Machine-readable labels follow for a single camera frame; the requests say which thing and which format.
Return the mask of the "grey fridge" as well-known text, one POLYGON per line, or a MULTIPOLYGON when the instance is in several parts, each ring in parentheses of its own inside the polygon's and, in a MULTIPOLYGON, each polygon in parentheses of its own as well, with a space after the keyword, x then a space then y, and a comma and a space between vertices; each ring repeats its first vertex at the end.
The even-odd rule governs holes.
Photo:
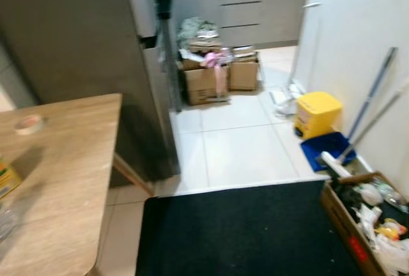
POLYGON ((156 0, 0 0, 0 43, 35 100, 120 94, 115 149, 150 182, 180 171, 169 42, 156 0))

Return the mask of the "clear empty plastic bottle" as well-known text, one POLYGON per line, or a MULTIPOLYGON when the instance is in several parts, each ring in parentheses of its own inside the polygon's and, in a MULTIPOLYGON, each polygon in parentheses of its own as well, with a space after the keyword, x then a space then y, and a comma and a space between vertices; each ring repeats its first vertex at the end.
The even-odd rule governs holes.
POLYGON ((408 213, 407 203, 400 192, 393 189, 388 183, 378 183, 377 191, 380 192, 383 200, 403 213, 408 213))

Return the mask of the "crumpled white paper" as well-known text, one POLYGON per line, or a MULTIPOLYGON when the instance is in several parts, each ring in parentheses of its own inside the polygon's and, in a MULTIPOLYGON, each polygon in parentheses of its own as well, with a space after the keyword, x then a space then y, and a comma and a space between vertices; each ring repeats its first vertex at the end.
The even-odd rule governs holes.
POLYGON ((360 194, 363 202, 369 206, 379 206, 383 202, 383 195, 371 183, 360 183, 355 190, 360 194))

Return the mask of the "blue dustpan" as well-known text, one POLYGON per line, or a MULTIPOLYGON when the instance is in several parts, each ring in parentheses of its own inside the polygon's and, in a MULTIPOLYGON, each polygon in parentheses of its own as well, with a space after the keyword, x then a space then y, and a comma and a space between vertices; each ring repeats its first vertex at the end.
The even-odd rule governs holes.
POLYGON ((322 151, 326 151, 337 160, 342 161, 343 165, 348 165, 357 158, 357 152, 353 149, 341 160, 340 155, 350 147, 350 142, 339 132, 327 133, 326 135, 307 139, 301 142, 300 147, 309 162, 310 168, 314 172, 324 171, 327 168, 324 162, 322 162, 322 151))

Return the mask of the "yellow pedal bin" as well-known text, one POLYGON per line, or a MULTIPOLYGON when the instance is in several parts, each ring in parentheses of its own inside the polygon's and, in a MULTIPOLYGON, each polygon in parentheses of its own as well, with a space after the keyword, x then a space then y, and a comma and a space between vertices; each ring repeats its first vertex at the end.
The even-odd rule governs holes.
POLYGON ((344 106, 327 92, 310 92, 297 98, 294 131, 306 141, 335 131, 344 106))

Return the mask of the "yellow orange wrapper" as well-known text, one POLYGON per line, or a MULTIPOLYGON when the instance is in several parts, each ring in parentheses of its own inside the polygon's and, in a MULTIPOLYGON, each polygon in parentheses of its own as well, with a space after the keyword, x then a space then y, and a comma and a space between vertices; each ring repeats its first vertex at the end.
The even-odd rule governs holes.
POLYGON ((400 241, 401 236, 407 233, 407 227, 394 218, 386 218, 374 231, 392 241, 400 241))

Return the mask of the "cardboard rubbish box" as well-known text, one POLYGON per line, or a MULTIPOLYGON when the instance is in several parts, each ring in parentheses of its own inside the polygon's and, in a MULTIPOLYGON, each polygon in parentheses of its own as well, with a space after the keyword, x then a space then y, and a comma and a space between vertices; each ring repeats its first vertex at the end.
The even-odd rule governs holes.
MULTIPOLYGON (((380 264, 373 250, 377 233, 372 232, 374 238, 371 239, 366 230, 360 226, 360 206, 363 205, 370 210, 372 206, 363 202, 360 194, 353 190, 360 183, 373 182, 392 186, 392 182, 380 172, 327 180, 321 190, 320 203, 362 275, 387 276, 385 268, 380 264)), ((386 218, 397 220, 407 227, 407 233, 401 236, 400 241, 406 243, 408 247, 409 214, 403 213, 385 201, 377 207, 380 209, 380 214, 372 223, 373 229, 382 224, 386 218)))

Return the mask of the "crumpled white plastic bag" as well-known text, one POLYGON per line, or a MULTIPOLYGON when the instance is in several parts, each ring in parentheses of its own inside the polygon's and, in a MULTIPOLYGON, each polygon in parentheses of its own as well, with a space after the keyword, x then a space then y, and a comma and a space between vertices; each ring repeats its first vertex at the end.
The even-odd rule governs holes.
POLYGON ((373 246, 374 254, 385 268, 387 276, 409 274, 409 250, 403 241, 392 241, 383 233, 377 233, 373 246))

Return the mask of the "small cardboard box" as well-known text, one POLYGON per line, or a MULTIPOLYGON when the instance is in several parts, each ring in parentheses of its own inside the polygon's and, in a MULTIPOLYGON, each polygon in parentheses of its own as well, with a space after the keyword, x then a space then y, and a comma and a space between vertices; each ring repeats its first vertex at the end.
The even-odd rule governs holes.
POLYGON ((228 89, 253 91, 258 88, 258 51, 235 54, 229 66, 228 89))

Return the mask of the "black floor mat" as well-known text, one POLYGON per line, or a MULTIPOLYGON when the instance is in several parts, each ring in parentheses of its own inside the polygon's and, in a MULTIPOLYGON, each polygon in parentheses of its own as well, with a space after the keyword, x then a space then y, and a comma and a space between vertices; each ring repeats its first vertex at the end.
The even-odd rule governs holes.
POLYGON ((324 182, 146 200, 135 276, 362 276, 320 203, 324 182))

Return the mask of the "pink ribbon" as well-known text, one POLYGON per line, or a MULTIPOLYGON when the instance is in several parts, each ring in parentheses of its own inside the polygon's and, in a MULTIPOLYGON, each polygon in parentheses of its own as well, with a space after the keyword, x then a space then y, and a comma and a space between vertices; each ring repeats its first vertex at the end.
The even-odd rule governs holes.
POLYGON ((216 96, 212 100, 219 103, 228 100, 228 69, 225 68, 224 60, 223 51, 208 52, 199 63, 202 68, 213 69, 216 96))

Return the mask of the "large cardboard box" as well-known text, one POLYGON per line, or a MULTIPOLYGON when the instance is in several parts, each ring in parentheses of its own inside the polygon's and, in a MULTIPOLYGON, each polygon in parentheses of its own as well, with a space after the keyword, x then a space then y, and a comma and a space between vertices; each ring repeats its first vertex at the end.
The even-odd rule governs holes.
POLYGON ((188 104, 196 106, 229 101, 228 66, 187 70, 182 75, 188 104))

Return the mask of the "grey green wrapped bundle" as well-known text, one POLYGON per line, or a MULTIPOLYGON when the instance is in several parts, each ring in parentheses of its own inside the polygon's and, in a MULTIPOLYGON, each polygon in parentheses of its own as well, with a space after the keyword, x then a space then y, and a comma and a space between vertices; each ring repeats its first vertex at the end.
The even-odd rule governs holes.
POLYGON ((191 45, 220 48, 223 43, 218 28, 215 23, 199 17, 185 19, 176 32, 176 45, 179 49, 190 49, 191 45))

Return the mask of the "wooden table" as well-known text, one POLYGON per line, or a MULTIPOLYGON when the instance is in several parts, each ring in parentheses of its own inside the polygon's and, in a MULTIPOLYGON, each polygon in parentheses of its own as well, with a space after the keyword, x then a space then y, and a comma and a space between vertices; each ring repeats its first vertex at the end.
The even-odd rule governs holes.
POLYGON ((0 241, 0 276, 98 276, 112 171, 154 194, 115 151, 121 107, 122 95, 108 94, 0 112, 0 154, 22 177, 2 200, 15 225, 0 241), (17 135, 33 114, 43 129, 17 135))

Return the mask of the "beige tape roll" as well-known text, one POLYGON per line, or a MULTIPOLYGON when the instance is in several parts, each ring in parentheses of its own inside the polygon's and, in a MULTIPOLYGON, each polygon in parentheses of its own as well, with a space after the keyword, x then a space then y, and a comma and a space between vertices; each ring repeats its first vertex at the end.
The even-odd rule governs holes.
POLYGON ((45 120, 43 116, 33 114, 21 118, 20 121, 15 124, 13 130, 17 135, 32 135, 43 129, 44 124, 45 120))

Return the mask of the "yellow green packet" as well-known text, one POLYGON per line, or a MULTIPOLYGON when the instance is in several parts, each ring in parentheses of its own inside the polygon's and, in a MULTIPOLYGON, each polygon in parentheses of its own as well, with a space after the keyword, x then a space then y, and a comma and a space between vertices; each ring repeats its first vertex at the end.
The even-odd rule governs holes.
POLYGON ((22 179, 11 163, 0 156, 0 199, 11 194, 21 182, 22 179))

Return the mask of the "white handled mop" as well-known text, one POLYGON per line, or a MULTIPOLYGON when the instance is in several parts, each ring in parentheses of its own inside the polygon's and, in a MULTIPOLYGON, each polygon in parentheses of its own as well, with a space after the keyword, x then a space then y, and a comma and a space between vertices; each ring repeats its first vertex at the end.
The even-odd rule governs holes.
POLYGON ((334 157, 332 154, 328 153, 327 151, 322 151, 320 155, 320 161, 318 162, 319 165, 326 165, 327 171, 330 174, 335 174, 340 178, 347 178, 351 177, 351 173, 344 167, 344 162, 346 161, 346 157, 352 151, 356 145, 362 141, 365 136, 370 132, 370 130, 379 122, 381 118, 383 118, 386 113, 391 110, 392 106, 397 104, 397 101, 403 96, 404 92, 409 88, 409 80, 406 79, 400 89, 396 90, 396 92, 391 96, 389 101, 380 107, 378 112, 374 115, 374 118, 365 125, 364 129, 360 131, 359 135, 353 137, 350 141, 350 144, 347 148, 345 148, 342 153, 339 154, 338 157, 334 157))

